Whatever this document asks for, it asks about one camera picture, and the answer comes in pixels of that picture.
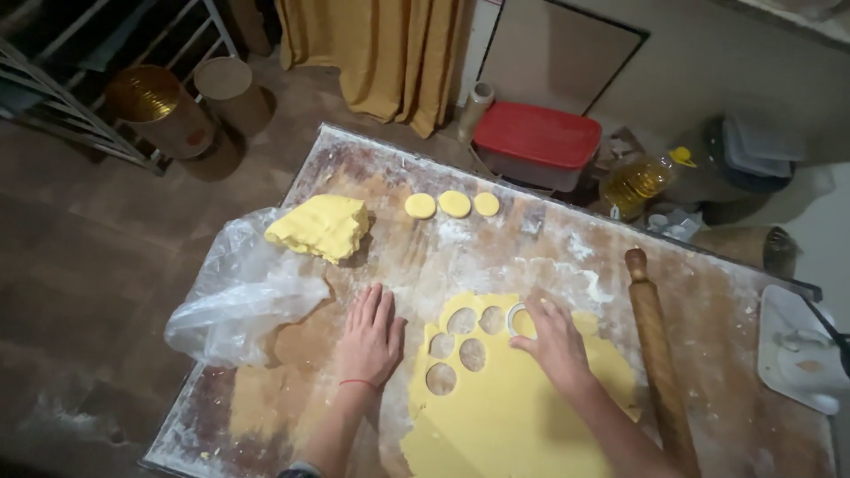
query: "yellow bottle cap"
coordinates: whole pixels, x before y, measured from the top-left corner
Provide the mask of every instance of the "yellow bottle cap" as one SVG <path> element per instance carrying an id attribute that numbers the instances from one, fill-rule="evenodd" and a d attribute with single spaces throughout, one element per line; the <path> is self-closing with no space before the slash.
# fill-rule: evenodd
<path id="1" fill-rule="evenodd" d="M 690 150 L 684 146 L 679 146 L 675 150 L 670 151 L 670 157 L 679 164 L 683 164 L 689 168 L 696 168 L 696 164 L 690 159 Z"/>

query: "red string bracelet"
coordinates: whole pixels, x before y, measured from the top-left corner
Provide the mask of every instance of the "red string bracelet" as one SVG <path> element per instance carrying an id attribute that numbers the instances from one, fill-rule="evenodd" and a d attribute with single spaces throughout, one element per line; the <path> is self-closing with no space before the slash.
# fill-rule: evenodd
<path id="1" fill-rule="evenodd" d="M 343 380 L 339 384 L 340 385 L 343 385 L 343 384 L 367 384 L 370 387 L 372 387 L 375 391 L 378 390 L 378 388 L 372 382 L 370 382 L 369 380 L 361 380 L 359 378 L 352 378 L 350 380 Z"/>

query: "red lid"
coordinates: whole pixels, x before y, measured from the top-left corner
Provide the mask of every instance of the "red lid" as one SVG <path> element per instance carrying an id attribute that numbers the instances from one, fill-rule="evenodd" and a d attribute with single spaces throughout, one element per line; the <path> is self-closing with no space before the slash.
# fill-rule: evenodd
<path id="1" fill-rule="evenodd" d="M 590 118 L 497 101 L 475 128 L 475 144 L 543 166 L 579 169 L 599 146 L 602 127 Z"/>

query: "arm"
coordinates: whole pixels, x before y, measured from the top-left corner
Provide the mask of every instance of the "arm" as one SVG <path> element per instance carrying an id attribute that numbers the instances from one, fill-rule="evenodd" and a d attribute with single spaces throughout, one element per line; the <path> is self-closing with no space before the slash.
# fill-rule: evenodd
<path id="1" fill-rule="evenodd" d="M 393 293 L 382 294 L 381 284 L 361 292 L 348 312 L 336 349 L 342 383 L 327 415 L 297 456 L 325 478 L 345 475 L 360 420 L 380 401 L 381 386 L 398 363 L 402 346 L 405 321 L 390 318 Z"/>
<path id="2" fill-rule="evenodd" d="M 587 365 L 581 334 L 567 310 L 539 296 L 525 301 L 537 340 L 513 337 L 510 345 L 527 351 L 540 364 L 555 389 L 593 433 L 619 477 L 679 478 L 682 474 L 665 454 L 611 399 Z"/>

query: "plastic bottle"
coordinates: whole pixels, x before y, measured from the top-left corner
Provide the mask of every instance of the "plastic bottle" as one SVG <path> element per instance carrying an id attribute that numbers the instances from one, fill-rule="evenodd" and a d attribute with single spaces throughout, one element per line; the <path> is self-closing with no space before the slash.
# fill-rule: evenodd
<path id="1" fill-rule="evenodd" d="M 688 148 L 679 146 L 662 157 L 642 156 L 614 168 L 599 183 L 599 199 L 614 219 L 628 220 L 643 211 L 650 197 L 661 193 L 676 179 L 677 164 L 694 168 Z"/>

